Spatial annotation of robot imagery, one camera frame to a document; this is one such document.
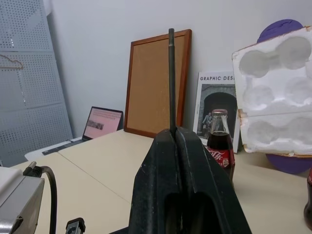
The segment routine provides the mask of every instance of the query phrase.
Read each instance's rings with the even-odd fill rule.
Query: table
[[[29,162],[25,162],[14,168],[24,170],[28,165]],[[67,222],[77,217],[85,220],[86,234],[108,234],[128,226],[130,203],[66,158],[53,153],[37,160],[37,165],[51,167],[56,177],[58,234],[65,233]],[[48,234],[50,226],[50,186],[45,174],[43,177],[45,184],[36,234]]]
[[[153,139],[124,131],[59,151],[101,184],[131,202],[135,175]],[[275,170],[264,154],[235,155],[234,187],[253,234],[310,234],[303,219],[306,175]]]
[[[34,150],[32,152],[29,152],[29,153],[25,154],[25,158],[28,161],[35,161],[38,158],[41,158],[41,157],[44,156],[42,152],[44,152],[46,150],[54,149],[54,148],[62,146],[62,145],[66,145],[66,144],[68,144],[70,142],[73,142],[73,141],[76,141],[76,140],[81,140],[81,138],[82,137],[80,136],[80,137],[77,137],[77,138],[74,138],[74,139],[71,139],[71,140],[67,140],[67,141],[61,142],[59,144],[51,145],[51,146],[48,146],[48,147],[45,147],[45,148],[42,148],[42,149],[39,149],[39,150]]]

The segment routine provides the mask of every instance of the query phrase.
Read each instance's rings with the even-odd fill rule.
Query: cork board
[[[181,126],[190,29],[175,33],[176,123]],[[131,43],[124,131],[154,137],[169,128],[168,34]]]

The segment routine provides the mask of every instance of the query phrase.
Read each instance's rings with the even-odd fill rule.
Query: metal rod
[[[170,132],[176,135],[176,59],[175,59],[175,30],[169,29],[169,108]]]

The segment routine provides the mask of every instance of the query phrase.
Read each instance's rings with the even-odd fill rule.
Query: coca-cola bottle
[[[306,204],[303,215],[307,226],[312,230],[312,168],[307,179],[308,184],[308,203]]]
[[[216,109],[212,111],[212,123],[208,134],[207,148],[232,181],[235,159],[227,117],[227,110]]]

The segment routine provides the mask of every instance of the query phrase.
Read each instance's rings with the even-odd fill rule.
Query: red label
[[[215,150],[208,147],[208,151],[223,168],[235,164],[233,150]]]
[[[310,172],[309,172],[308,183],[312,185],[312,168],[310,169]]]

